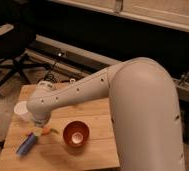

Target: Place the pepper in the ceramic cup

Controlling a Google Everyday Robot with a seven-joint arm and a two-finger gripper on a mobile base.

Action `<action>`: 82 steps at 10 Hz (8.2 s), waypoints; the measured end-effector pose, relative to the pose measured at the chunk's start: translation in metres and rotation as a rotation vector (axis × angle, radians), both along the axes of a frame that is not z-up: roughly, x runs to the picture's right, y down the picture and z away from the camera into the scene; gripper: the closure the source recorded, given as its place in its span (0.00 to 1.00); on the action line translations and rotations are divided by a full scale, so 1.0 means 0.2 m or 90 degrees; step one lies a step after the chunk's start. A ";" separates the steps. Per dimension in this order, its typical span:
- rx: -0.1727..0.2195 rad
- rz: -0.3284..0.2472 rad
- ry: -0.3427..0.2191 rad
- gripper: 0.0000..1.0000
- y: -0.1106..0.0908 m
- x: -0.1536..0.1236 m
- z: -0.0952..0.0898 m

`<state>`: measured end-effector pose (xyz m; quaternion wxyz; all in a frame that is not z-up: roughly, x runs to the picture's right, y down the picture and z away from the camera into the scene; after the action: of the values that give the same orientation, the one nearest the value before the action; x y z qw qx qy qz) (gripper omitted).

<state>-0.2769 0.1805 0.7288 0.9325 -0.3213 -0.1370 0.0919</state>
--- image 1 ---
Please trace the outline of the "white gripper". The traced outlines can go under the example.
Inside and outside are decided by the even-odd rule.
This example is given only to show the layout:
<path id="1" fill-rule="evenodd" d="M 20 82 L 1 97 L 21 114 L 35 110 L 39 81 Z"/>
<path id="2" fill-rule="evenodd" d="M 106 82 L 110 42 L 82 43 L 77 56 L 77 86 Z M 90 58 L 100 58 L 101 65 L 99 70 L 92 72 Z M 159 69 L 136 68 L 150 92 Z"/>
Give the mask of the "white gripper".
<path id="1" fill-rule="evenodd" d="M 36 126 L 33 130 L 33 134 L 36 137 L 40 137 L 43 133 L 43 129 L 39 127 L 44 127 L 50 120 L 50 114 L 32 114 L 31 120 Z"/>

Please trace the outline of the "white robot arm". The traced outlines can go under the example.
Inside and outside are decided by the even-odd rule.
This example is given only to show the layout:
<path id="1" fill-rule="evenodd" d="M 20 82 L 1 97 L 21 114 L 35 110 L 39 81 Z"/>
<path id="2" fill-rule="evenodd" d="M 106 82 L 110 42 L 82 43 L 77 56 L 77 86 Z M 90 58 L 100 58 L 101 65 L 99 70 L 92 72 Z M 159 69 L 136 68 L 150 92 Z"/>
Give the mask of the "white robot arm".
<path id="1" fill-rule="evenodd" d="M 58 90 L 41 81 L 27 108 L 42 127 L 57 108 L 101 98 L 109 100 L 121 171 L 185 171 L 177 89 L 150 58 L 111 65 Z"/>

